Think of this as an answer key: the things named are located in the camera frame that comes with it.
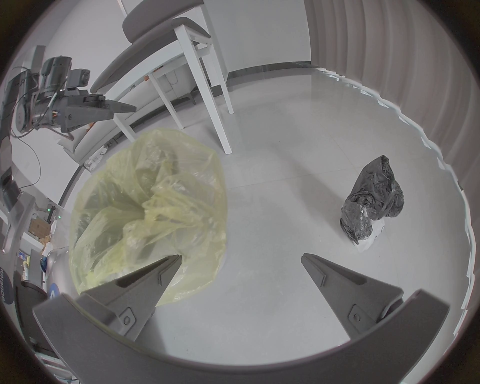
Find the chair backrest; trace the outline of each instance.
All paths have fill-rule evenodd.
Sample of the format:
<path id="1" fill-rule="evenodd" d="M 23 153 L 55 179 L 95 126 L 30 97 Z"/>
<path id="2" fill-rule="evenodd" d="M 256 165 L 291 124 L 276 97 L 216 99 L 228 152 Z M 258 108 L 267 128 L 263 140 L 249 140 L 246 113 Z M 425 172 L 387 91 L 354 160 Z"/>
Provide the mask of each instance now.
<path id="1" fill-rule="evenodd" d="M 133 43 L 153 27 L 203 3 L 203 0 L 143 0 L 123 21 L 123 33 Z"/>

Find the yellow object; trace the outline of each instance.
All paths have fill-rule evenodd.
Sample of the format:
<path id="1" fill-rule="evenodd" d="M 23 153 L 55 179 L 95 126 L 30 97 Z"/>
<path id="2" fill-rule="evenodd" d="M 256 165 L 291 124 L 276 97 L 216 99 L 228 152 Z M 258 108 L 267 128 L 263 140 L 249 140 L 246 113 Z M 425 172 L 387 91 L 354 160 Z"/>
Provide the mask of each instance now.
<path id="1" fill-rule="evenodd" d="M 77 196 L 70 270 L 80 292 L 166 256 L 182 265 L 158 305 L 215 278 L 225 252 L 227 195 L 215 151 L 158 129 L 113 155 Z"/>

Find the sofa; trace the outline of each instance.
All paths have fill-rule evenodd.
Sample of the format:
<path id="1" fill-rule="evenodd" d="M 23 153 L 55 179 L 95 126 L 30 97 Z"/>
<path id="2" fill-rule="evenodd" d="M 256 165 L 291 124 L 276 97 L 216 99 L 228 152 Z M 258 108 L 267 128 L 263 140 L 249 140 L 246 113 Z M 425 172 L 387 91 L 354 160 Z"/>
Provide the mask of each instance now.
<path id="1" fill-rule="evenodd" d="M 167 98 L 175 99 L 190 96 L 196 83 L 187 64 L 158 77 Z M 133 87 L 119 101 L 135 105 L 137 111 L 124 114 L 123 118 L 132 124 L 146 114 L 160 108 L 164 103 L 148 78 Z M 63 138 L 58 141 L 64 151 L 79 165 L 83 164 L 99 148 L 112 140 L 121 132 L 113 120 L 98 121 L 92 127 L 85 125 L 72 132 L 73 140 Z"/>

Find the crumpled black bag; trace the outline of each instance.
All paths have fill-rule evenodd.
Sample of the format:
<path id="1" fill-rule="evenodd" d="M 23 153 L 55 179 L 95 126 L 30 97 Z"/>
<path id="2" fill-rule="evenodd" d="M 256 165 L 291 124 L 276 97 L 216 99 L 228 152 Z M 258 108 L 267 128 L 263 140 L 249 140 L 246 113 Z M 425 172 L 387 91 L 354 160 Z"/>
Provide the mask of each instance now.
<path id="1" fill-rule="evenodd" d="M 403 204 L 402 189 L 382 155 L 363 167 L 342 206 L 340 226 L 358 244 L 372 234 L 372 220 L 398 216 Z"/>

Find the gray tile floor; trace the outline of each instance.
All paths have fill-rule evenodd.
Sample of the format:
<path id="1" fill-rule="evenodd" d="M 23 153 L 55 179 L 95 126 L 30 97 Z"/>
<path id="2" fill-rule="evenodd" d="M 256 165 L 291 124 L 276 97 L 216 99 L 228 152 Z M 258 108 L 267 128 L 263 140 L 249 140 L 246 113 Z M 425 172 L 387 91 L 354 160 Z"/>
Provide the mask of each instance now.
<path id="1" fill-rule="evenodd" d="M 398 285 L 404 298 L 424 288 L 450 303 L 440 334 L 405 380 L 418 382 L 452 342 L 468 284 L 463 200 L 450 174 L 394 111 L 319 71 L 234 79 L 230 95 L 233 115 L 221 96 L 216 101 L 231 155 L 223 153 L 201 99 L 178 107 L 184 132 L 214 148 L 224 167 L 225 264 L 203 291 L 157 308 L 138 342 L 220 364 L 291 360 L 345 343 L 347 334 L 300 264 L 310 252 Z M 156 127 L 175 123 L 164 113 L 143 130 Z M 338 224 L 340 207 L 361 168 L 379 155 L 390 158 L 405 207 L 358 253 Z"/>

